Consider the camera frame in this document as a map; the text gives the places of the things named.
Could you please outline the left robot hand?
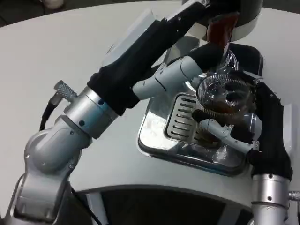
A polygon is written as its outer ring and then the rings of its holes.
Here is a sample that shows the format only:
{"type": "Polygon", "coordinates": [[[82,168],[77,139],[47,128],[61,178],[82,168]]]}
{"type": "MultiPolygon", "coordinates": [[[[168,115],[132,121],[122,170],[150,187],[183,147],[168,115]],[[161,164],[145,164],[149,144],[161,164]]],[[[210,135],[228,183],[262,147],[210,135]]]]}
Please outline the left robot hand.
{"type": "Polygon", "coordinates": [[[87,86],[121,116],[126,109],[133,108],[139,102],[131,88],[165,50],[202,18],[237,12],[239,8],[238,0],[186,2],[174,15],[151,22],[124,53],[102,66],[87,82],[87,86]]]}

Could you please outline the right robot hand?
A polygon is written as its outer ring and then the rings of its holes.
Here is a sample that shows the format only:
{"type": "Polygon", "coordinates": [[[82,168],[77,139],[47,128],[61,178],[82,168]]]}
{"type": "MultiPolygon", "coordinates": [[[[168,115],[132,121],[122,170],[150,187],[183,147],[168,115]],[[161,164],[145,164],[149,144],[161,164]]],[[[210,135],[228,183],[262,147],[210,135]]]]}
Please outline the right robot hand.
{"type": "Polygon", "coordinates": [[[280,98],[262,77],[247,71],[235,71],[234,74],[254,87],[255,114],[262,122],[258,139],[254,140],[254,135],[245,128],[227,125],[199,109],[192,112],[192,118],[201,128],[246,154],[253,167],[253,176],[274,174],[292,180],[291,160],[284,147],[284,107],[280,98]]]}

